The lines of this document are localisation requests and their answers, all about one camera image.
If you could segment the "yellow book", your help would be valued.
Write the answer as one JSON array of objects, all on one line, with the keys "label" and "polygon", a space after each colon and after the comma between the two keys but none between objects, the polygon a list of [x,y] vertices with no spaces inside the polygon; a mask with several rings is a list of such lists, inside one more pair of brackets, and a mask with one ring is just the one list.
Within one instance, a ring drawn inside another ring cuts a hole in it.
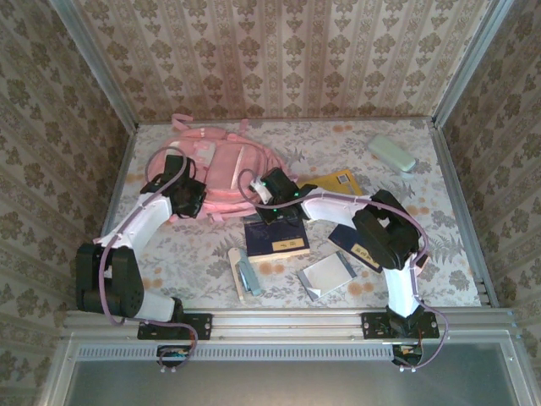
[{"label": "yellow book", "polygon": [[308,181],[298,182],[298,187],[302,187],[305,184],[316,185],[322,189],[339,194],[364,195],[363,190],[360,188],[349,169],[330,173],[318,178],[312,178]]}]

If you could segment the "thin dark blue book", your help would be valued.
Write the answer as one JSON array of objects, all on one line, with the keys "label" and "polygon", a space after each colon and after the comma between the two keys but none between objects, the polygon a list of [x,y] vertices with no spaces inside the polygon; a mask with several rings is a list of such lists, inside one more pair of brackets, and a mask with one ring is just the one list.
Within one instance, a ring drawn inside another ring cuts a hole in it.
[{"label": "thin dark blue book", "polygon": [[339,224],[333,229],[328,239],[334,245],[361,261],[369,269],[378,273],[382,272],[381,266],[365,248],[363,239],[356,229]]}]

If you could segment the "thick dark blue book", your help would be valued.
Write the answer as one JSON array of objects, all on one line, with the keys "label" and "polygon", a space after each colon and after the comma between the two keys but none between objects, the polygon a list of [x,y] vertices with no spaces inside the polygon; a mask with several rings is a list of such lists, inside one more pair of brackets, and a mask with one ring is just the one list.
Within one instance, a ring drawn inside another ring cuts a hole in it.
[{"label": "thick dark blue book", "polygon": [[257,215],[243,218],[247,257],[254,262],[306,255],[310,251],[300,220],[277,220],[266,224]]}]

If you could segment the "pink backpack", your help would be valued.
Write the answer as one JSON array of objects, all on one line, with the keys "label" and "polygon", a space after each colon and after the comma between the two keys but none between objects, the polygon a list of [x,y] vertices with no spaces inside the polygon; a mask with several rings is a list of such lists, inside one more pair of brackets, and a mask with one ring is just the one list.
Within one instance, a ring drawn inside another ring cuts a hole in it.
[{"label": "pink backpack", "polygon": [[279,167],[290,179],[297,179],[277,153],[245,137],[248,120],[241,121],[236,133],[217,127],[192,128],[188,126],[192,120],[192,117],[180,113],[172,115],[175,135],[147,163],[145,180],[148,182],[161,172],[167,155],[183,151],[195,162],[195,178],[206,185],[205,200],[194,219],[209,218],[222,222],[254,214],[255,207],[242,197],[242,194],[250,198],[256,196],[249,190],[249,176],[240,174],[246,168],[263,176],[272,168]]}]

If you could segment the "grey metal panel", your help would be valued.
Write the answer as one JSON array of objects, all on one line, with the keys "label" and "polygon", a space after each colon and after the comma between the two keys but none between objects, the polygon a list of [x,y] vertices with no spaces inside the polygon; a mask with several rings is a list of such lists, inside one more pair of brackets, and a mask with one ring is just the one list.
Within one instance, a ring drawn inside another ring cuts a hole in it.
[{"label": "grey metal panel", "polygon": [[518,406],[505,378],[378,362],[151,362],[77,365],[66,406]]}]

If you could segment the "aluminium side rail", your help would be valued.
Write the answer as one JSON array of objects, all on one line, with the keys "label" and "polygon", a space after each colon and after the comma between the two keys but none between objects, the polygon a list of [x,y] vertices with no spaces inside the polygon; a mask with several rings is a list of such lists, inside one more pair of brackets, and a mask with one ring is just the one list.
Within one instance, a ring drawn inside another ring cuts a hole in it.
[{"label": "aluminium side rail", "polygon": [[105,216],[105,220],[101,228],[101,237],[108,234],[114,227],[114,218],[115,218],[117,208],[122,196],[123,186],[128,174],[129,165],[132,161],[132,157],[134,154],[134,145],[135,145],[138,130],[139,130],[139,125],[136,123],[134,125],[134,131],[130,134],[128,138],[126,149],[123,153],[123,159],[118,169],[117,178],[116,178],[114,188],[112,191],[112,197],[110,199],[109,206],[107,209],[107,214]]},{"label": "aluminium side rail", "polygon": [[449,195],[449,199],[455,213],[456,223],[459,228],[462,244],[465,248],[468,263],[476,283],[479,300],[482,306],[497,308],[500,306],[500,303],[497,299],[495,288],[491,281],[480,243],[478,242],[478,236],[473,226],[473,221],[462,192],[460,180],[457,176],[445,136],[443,131],[434,123],[429,121],[429,124],[431,125],[430,132],[434,145],[434,151],[438,157],[447,194]]}]

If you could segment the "silver notebook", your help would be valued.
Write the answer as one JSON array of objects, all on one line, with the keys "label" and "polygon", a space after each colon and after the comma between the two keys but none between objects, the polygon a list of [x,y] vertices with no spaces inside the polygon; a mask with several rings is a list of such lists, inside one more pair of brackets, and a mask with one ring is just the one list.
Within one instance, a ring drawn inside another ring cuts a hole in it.
[{"label": "silver notebook", "polygon": [[336,251],[298,271],[297,276],[309,298],[316,301],[351,282],[357,273],[353,270],[346,256],[342,252]]}]

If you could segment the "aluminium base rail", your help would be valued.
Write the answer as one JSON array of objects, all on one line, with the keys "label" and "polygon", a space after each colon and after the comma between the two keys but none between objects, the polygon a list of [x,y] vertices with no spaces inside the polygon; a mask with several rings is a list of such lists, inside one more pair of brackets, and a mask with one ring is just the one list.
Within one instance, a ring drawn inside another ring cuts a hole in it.
[{"label": "aluminium base rail", "polygon": [[[363,339],[376,309],[311,310],[213,310],[210,327],[212,342],[337,342]],[[519,335],[512,311],[489,307],[458,307],[442,310],[449,322],[452,341],[465,332],[505,331]],[[64,337],[80,340],[127,341],[136,338],[138,324],[128,321],[112,326],[103,315],[70,311],[64,322]]]}]

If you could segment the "aluminium frame post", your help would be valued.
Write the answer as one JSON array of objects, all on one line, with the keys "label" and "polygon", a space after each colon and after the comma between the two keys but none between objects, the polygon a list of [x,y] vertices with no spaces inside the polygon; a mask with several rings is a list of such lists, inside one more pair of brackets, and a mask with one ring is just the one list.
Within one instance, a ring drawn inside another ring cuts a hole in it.
[{"label": "aluminium frame post", "polygon": [[434,110],[432,122],[437,129],[442,128],[450,117],[515,1],[489,1],[487,11],[480,20],[472,40],[462,55],[456,72],[451,76],[451,80],[445,88],[437,108]]},{"label": "aluminium frame post", "polygon": [[107,65],[106,52],[98,47],[97,39],[90,33],[89,26],[84,22],[82,14],[75,7],[74,0],[49,1],[115,110],[123,127],[130,135],[135,134],[138,119],[121,90],[120,82],[114,78],[112,70]]}]

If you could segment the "pale green pencil case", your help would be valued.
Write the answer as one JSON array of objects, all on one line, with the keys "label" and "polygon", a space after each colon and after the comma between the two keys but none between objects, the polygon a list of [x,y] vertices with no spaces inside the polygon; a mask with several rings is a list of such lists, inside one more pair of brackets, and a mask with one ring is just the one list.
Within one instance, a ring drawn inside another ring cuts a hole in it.
[{"label": "pale green pencil case", "polygon": [[367,145],[369,152],[397,173],[410,173],[415,158],[384,135],[376,135]]}]

